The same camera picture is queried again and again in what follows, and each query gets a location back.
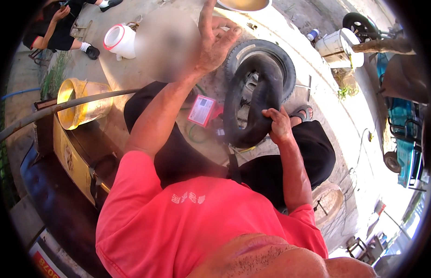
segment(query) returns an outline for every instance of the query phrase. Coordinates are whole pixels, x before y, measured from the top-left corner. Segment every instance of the red t-shirt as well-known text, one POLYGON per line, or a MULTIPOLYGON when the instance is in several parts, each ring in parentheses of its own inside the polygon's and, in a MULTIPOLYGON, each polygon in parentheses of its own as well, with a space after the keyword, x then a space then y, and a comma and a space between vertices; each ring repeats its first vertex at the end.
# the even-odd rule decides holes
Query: red t-shirt
POLYGON ((289 216, 235 181, 197 177, 160 187, 143 152, 124 155, 104 203, 96 252, 113 277, 186 277, 218 248, 242 234, 284 238, 328 258, 310 204, 289 216))

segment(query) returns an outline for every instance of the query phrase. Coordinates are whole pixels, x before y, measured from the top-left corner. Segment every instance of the yellow bucket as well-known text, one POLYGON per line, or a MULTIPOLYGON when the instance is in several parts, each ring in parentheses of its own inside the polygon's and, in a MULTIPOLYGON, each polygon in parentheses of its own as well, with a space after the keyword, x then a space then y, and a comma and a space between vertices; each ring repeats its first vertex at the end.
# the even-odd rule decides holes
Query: yellow bucket
MULTIPOLYGON (((60 104, 102 92, 111 92, 111 87, 107 84, 68 78, 61 84, 56 102, 60 104)), ((74 130, 79 125, 106 116, 111 108, 112 97, 108 97, 58 111, 58 119, 65 130, 74 130)))

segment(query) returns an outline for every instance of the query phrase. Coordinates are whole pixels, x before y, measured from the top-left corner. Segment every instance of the black inner tube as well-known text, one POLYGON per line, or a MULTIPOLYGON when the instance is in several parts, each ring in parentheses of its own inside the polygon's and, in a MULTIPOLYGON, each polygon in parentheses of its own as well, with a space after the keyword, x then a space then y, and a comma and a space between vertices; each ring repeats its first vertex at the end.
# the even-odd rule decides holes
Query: black inner tube
POLYGON ((283 77, 279 66, 266 55, 247 58, 230 81, 225 98, 223 122, 227 142, 237 148, 257 145, 271 131, 272 119, 262 114, 263 109, 280 110, 283 77), (241 130, 237 122, 242 92, 248 75, 259 74, 259 81, 252 93, 246 128, 241 130))

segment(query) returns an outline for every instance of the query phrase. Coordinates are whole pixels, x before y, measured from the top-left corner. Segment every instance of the fingernail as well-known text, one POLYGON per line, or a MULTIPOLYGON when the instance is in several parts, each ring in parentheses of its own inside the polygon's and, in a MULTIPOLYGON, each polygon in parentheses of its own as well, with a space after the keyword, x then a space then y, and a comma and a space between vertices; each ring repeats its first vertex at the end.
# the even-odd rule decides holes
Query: fingernail
POLYGON ((240 27, 235 27, 233 30, 234 34, 236 34, 237 36, 239 36, 242 32, 242 29, 240 27))

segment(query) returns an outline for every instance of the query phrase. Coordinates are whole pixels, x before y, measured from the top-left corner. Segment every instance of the metal bowl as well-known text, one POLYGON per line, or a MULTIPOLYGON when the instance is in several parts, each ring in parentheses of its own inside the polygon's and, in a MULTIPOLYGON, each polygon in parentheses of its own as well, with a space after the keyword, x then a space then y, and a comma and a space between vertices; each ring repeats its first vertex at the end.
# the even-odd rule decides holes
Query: metal bowl
POLYGON ((246 2, 241 0, 217 0, 217 3, 224 8, 229 10, 239 12, 239 13, 252 13, 261 11, 264 8, 271 6, 272 0, 263 0, 263 3, 260 3, 258 0, 251 1, 249 6, 242 7, 241 4, 235 5, 236 2, 246 2))

